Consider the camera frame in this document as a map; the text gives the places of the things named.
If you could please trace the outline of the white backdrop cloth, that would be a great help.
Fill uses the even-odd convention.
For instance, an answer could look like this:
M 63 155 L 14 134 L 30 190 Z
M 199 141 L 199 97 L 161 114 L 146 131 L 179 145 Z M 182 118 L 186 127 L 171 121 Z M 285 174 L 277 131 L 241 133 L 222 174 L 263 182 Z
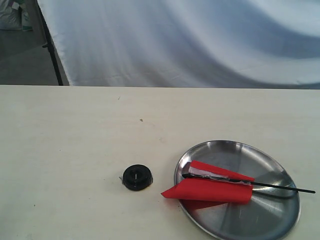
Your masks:
M 72 86 L 320 87 L 317 0 L 41 0 Z

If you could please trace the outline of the red flag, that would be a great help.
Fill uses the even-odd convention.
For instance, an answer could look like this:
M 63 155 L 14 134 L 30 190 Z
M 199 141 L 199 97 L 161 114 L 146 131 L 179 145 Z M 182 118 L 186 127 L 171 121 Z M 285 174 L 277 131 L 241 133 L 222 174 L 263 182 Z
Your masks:
M 182 180 L 161 195 L 167 199 L 247 204 L 254 186 L 315 193 L 314 190 L 256 182 L 253 177 L 193 160 L 182 174 Z

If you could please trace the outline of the black round flag base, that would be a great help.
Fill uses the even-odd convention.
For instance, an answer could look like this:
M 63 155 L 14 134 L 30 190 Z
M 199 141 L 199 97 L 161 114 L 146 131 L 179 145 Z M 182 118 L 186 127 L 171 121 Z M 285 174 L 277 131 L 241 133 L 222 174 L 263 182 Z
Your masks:
M 153 183 L 151 170 L 142 164 L 129 166 L 119 179 L 127 189 L 135 192 L 144 190 Z

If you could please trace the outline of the black stand pole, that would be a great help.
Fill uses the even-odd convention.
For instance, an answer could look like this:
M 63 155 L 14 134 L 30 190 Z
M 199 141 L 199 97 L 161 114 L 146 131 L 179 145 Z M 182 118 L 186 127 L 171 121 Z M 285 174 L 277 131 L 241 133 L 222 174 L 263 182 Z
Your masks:
M 55 47 L 54 47 L 54 44 L 52 41 L 52 37 L 51 37 L 50 31 L 49 31 L 49 28 L 47 26 L 47 23 L 45 21 L 45 18 L 43 16 L 43 13 L 41 11 L 41 8 L 40 8 L 37 0 L 35 1 L 35 4 L 36 4 L 37 10 L 38 10 L 38 14 L 39 14 L 40 22 L 41 22 L 41 28 L 42 28 L 44 40 L 45 40 L 45 43 L 42 45 L 42 48 L 47 49 L 47 51 L 49 53 L 50 60 L 51 60 L 52 66 L 53 66 L 53 70 L 54 70 L 54 73 L 56 76 L 58 86 L 64 86 L 62 75 L 61 75 L 60 68 L 58 65 Z

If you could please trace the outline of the white sack in background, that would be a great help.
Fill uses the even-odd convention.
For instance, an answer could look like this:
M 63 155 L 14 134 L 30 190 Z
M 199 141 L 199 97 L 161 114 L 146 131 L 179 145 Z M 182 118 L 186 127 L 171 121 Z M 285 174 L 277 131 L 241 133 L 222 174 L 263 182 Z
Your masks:
M 0 29 L 33 30 L 25 0 L 0 0 Z

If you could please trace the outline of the round steel plate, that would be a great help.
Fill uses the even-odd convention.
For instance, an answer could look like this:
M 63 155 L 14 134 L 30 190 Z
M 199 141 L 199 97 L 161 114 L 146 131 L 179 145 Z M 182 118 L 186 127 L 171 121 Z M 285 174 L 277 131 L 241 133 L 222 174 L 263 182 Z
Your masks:
M 263 151 L 232 140 L 211 140 L 188 149 L 178 160 L 174 183 L 179 184 L 192 162 L 234 172 L 255 185 L 198 180 L 200 197 L 179 204 L 188 218 L 219 240 L 281 240 L 296 226 L 300 196 L 287 171 Z

